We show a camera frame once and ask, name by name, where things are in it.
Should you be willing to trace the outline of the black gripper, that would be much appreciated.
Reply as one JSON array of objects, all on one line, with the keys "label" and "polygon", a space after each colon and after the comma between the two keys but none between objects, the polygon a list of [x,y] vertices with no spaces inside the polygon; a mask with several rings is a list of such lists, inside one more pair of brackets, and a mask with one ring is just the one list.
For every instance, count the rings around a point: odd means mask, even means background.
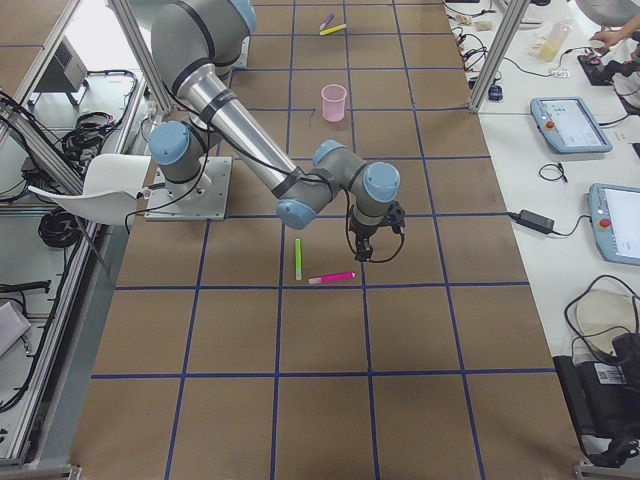
[{"label": "black gripper", "polygon": [[370,261],[373,255],[373,247],[370,239],[381,227],[390,226],[389,215],[385,214],[375,225],[361,223],[354,215],[349,217],[348,230],[355,234],[355,252],[358,261]]}]

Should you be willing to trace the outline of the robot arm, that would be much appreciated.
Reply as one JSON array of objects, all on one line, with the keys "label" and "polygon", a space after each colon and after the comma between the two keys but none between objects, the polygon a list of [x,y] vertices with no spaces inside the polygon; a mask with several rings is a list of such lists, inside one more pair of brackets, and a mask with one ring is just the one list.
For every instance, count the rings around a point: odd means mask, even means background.
[{"label": "robot arm", "polygon": [[248,1],[173,1],[155,16],[153,62],[189,115],[153,131],[152,157],[168,182],[185,184],[199,176],[200,156],[225,140],[276,197],[281,221],[295,230],[304,229],[340,191],[352,193],[355,203],[347,210],[345,231],[355,235],[349,241],[355,259],[369,262],[370,239],[378,229],[405,234],[404,211],[396,199],[399,171],[386,162],[367,162],[334,140],[316,150],[311,171],[296,166],[220,78],[255,27]]}]

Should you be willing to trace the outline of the person's hand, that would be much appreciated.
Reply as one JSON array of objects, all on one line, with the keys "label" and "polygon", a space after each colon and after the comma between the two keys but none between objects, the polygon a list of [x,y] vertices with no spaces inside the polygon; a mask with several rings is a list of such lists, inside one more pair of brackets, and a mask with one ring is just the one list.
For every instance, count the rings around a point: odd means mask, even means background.
[{"label": "person's hand", "polygon": [[626,34],[622,30],[606,30],[596,32],[590,38],[590,41],[595,48],[609,49],[625,39]]}]

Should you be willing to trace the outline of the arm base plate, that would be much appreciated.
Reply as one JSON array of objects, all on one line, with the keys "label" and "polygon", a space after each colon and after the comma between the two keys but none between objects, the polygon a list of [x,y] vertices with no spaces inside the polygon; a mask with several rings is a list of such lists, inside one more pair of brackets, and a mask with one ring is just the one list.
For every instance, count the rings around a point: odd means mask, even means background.
[{"label": "arm base plate", "polygon": [[144,217],[148,221],[223,220],[226,212],[232,159],[201,157],[204,173],[184,184],[165,179],[156,168],[155,183],[162,188],[151,191]]}]

